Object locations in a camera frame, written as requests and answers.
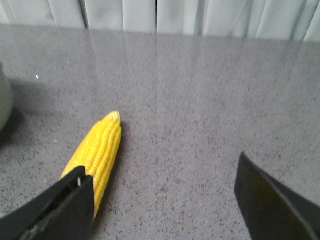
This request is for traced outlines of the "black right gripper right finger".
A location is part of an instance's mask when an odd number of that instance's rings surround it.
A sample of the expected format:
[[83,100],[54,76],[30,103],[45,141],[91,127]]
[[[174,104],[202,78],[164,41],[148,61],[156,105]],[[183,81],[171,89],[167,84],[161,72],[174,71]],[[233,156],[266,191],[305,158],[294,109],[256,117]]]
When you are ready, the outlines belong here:
[[234,193],[253,240],[318,240],[320,207],[239,156]]

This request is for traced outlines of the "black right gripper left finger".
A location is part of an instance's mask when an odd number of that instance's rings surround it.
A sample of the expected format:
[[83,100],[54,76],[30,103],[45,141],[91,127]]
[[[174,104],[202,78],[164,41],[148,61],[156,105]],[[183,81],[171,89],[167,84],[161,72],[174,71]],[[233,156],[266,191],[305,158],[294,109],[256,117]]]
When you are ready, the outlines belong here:
[[0,219],[2,240],[87,240],[95,215],[94,179],[78,166]]

